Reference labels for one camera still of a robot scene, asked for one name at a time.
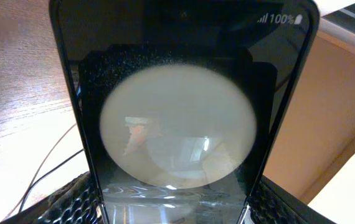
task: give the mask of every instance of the black cable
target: black cable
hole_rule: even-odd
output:
[[[62,139],[71,131],[71,129],[72,129],[73,127],[75,127],[76,125],[77,125],[76,123],[73,124],[73,125],[63,134],[63,136],[61,136],[61,138],[59,138],[59,140],[54,144],[53,148],[49,151],[49,153],[47,153],[45,159],[42,161],[42,163],[40,164],[40,166],[39,166],[38,169],[36,170],[36,173],[35,173],[34,177],[32,178],[30,184],[28,185],[28,188],[27,188],[26,192],[24,193],[24,195],[22,196],[22,198],[20,199],[20,201],[17,203],[17,205],[14,206],[14,208],[6,215],[6,217],[4,217],[3,220],[9,218],[10,215],[11,215],[11,213],[18,207],[18,205],[24,200],[24,198],[27,197],[27,194],[28,194],[28,192],[29,192],[30,187],[31,187],[32,184],[34,183],[35,178],[36,178],[36,176],[38,175],[38,173],[39,173],[39,171],[40,171],[40,168],[42,168],[43,164],[45,163],[45,161],[46,161],[46,159],[48,158],[48,156],[50,155],[50,153],[52,153],[52,151],[55,149],[55,147],[61,142],[61,140],[62,140]]]
[[[43,175],[42,177],[40,177],[39,179],[37,179],[29,188],[28,188],[28,194],[24,197],[24,199],[21,202],[21,206],[20,209],[22,210],[24,208],[24,204],[26,203],[26,200],[28,198],[29,193],[31,192],[31,190],[35,187],[35,185],[37,183],[39,183],[43,178],[47,177],[49,174],[51,174],[52,172],[54,172],[55,170],[57,170],[58,168],[60,168],[62,165],[64,165],[65,163],[67,163],[69,160],[71,160],[72,158],[74,158],[76,155],[80,154],[81,152],[83,152],[83,149],[79,150],[78,152],[76,152],[74,155],[70,156],[68,159],[64,160],[62,163],[60,163],[59,165],[57,165],[56,167],[54,167],[52,170],[48,171],[45,175]]]

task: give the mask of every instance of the battery icon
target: battery icon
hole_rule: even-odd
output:
[[[299,15],[296,16],[294,24],[298,25],[298,24],[301,24],[301,22],[302,22],[302,15],[299,14]]]

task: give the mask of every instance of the black smartphone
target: black smartphone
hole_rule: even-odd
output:
[[[309,0],[51,0],[106,223],[237,223],[319,21]]]

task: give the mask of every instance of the phone screen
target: phone screen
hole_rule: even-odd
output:
[[[237,222],[318,23],[287,2],[54,3],[108,222]]]

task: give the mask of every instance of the wooden table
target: wooden table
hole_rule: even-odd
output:
[[[48,151],[75,123],[48,8],[49,0],[0,1],[0,221],[20,200]],[[75,128],[39,176],[81,148]],[[81,154],[40,183],[26,207],[87,169]]]

